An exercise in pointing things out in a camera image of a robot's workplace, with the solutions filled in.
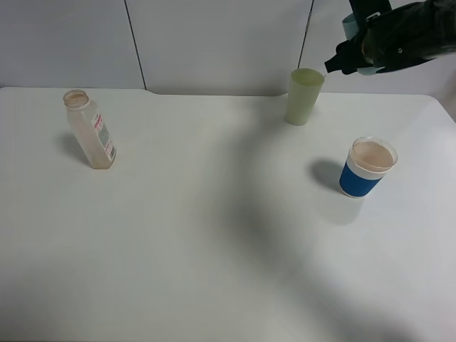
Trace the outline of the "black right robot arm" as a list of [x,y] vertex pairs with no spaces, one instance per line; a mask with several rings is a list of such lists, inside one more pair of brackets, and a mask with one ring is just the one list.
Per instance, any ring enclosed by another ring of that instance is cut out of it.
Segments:
[[327,73],[400,71],[455,52],[455,2],[418,1],[396,9],[389,1],[351,1],[356,32],[325,62]]

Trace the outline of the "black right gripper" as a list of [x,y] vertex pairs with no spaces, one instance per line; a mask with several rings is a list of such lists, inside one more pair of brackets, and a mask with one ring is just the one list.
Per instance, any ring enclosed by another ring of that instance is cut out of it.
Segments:
[[376,71],[363,55],[358,25],[344,24],[343,32],[346,40],[337,45],[336,55],[324,62],[327,73],[340,71],[343,75],[350,75],[356,71]]

